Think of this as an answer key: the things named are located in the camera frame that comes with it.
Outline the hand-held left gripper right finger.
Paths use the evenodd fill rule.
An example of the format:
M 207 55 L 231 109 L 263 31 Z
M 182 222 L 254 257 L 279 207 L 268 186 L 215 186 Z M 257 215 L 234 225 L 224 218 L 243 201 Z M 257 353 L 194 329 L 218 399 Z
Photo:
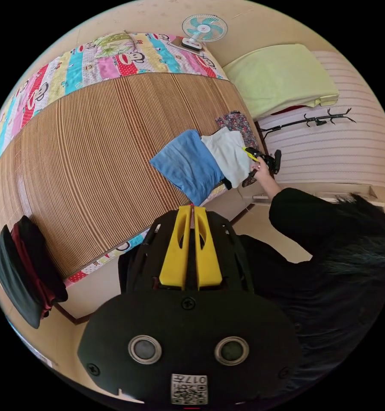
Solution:
M 219 287 L 222 275 L 204 207 L 194 207 L 194 238 L 198 288 Z

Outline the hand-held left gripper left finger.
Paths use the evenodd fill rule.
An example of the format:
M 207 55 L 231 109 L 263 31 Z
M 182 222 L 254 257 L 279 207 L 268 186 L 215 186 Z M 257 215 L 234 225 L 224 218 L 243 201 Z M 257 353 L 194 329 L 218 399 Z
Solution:
M 191 205 L 180 206 L 159 275 L 159 281 L 165 287 L 185 287 L 190 227 Z

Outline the person's right hand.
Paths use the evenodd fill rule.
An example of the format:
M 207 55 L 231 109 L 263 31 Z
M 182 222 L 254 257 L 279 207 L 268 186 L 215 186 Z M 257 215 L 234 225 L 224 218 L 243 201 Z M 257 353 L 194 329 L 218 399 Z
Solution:
M 254 178 L 263 185 L 273 180 L 266 162 L 262 158 L 253 161 L 251 164 L 251 171 L 254 172 Z

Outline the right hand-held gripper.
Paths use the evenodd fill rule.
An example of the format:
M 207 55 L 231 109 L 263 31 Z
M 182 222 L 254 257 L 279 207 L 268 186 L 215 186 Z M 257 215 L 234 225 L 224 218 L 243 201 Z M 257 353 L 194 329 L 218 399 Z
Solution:
M 243 150 L 253 161 L 258 161 L 258 158 L 261 158 L 267 165 L 270 174 L 276 174 L 276 157 L 263 154 L 261 151 L 253 147 L 244 147 Z

